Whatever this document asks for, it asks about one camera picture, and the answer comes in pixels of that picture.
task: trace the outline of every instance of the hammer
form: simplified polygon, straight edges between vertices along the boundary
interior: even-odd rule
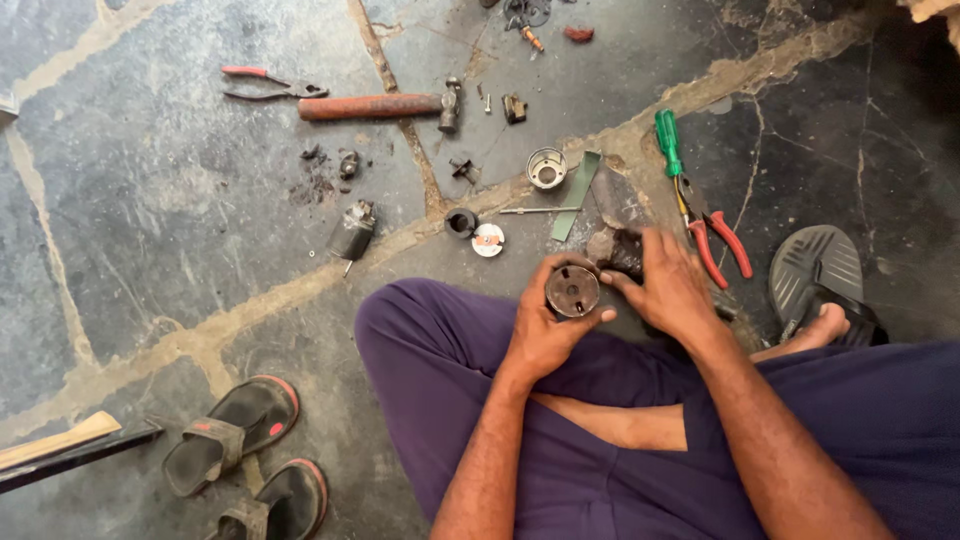
[[[382,118],[440,114],[440,131],[457,133],[460,113],[460,79],[446,79],[443,94],[381,94],[362,97],[301,99],[297,111],[301,120],[339,120],[341,118]]]

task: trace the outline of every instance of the pliers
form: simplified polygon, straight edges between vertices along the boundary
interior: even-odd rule
[[[727,280],[720,274],[720,269],[713,262],[713,255],[710,253],[710,246],[707,243],[707,224],[713,227],[730,246],[733,256],[736,257],[736,263],[740,266],[740,274],[744,278],[752,278],[754,269],[750,266],[747,252],[743,249],[740,239],[736,237],[736,233],[724,223],[723,210],[710,213],[703,192],[685,174],[679,175],[677,180],[680,196],[684,199],[687,210],[694,219],[686,229],[693,233],[693,237],[697,241],[697,251],[700,252],[700,260],[703,261],[704,267],[707,268],[707,273],[713,278],[713,281],[721,289],[727,288]]]
[[[278,90],[269,94],[261,95],[250,95],[250,94],[241,94],[239,92],[232,92],[225,90],[224,93],[230,97],[235,97],[239,99],[246,99],[249,101],[268,101],[271,99],[281,98],[281,97],[299,97],[299,98],[317,98],[324,97],[326,94],[330,93],[326,88],[321,88],[319,86],[307,83],[306,81],[284,81],[283,79],[278,79],[277,77],[272,77],[267,75],[267,70],[262,67],[247,67],[241,65],[225,65],[220,68],[227,75],[249,75],[251,77],[259,77],[261,79],[268,79],[275,83],[287,86],[283,90]]]

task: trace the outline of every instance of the stone floor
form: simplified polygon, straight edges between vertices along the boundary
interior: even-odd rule
[[[545,145],[571,163],[601,150],[636,191],[639,219],[679,231],[651,134],[662,107],[679,116],[688,173],[752,258],[749,281],[722,265],[748,333],[779,333],[766,295],[779,244],[831,223],[856,243],[868,303],[896,340],[956,336],[960,61],[936,20],[841,4],[557,1],[535,57],[476,0],[8,4],[0,88],[21,108],[0,137],[0,446],[100,409],[169,432],[0,497],[4,536],[205,535],[298,456],[328,476],[320,538],[425,536],[352,341],[359,302],[407,276],[516,296],[544,254],[583,249],[602,223],[591,198],[565,244],[549,238],[549,216],[495,215],[563,199],[518,176]],[[567,24],[596,38],[575,45]],[[334,96],[394,80],[437,91],[456,75],[461,132],[441,137],[431,118],[301,122],[292,100],[224,98],[224,64]],[[494,102],[518,92],[528,121],[486,115],[477,85]],[[298,159],[316,143],[329,157],[319,169]],[[342,194],[335,168],[349,150],[361,172]],[[480,185],[451,178],[451,157],[471,158]],[[323,180],[332,187],[315,190]],[[377,237],[344,280],[324,246],[361,198],[376,202]],[[500,256],[442,233],[460,205],[504,229]],[[644,336],[635,317],[613,331]],[[257,373],[295,383],[297,427],[201,495],[173,496],[159,462],[179,430]]]

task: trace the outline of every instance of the hand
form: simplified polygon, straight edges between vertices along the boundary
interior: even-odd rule
[[[697,256],[672,233],[644,229],[642,240],[643,286],[610,270],[604,270],[600,280],[619,289],[644,320],[681,343],[719,328],[716,325],[723,327]]]
[[[500,373],[533,386],[534,382],[560,367],[570,356],[573,346],[588,331],[616,317],[616,310],[612,307],[598,306],[583,317],[557,322],[557,317],[546,305],[544,287],[550,275],[567,264],[583,266],[597,273],[593,264],[575,253],[554,254],[540,263],[520,296],[514,335],[510,339],[507,355],[500,364]]]

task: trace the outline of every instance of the slipper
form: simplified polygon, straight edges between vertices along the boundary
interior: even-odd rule
[[[243,456],[275,443],[299,412],[293,386],[269,375],[252,377],[183,431],[183,440],[163,459],[163,474],[175,494],[193,495]]]
[[[326,482],[308,459],[294,459],[263,484],[253,501],[241,501],[217,521],[206,540],[302,540],[326,515]]]
[[[807,227],[777,249],[770,267],[770,299],[780,319],[780,343],[820,315],[823,304],[844,309],[851,329],[836,345],[889,343],[876,314],[863,303],[860,255],[850,237],[832,225]]]

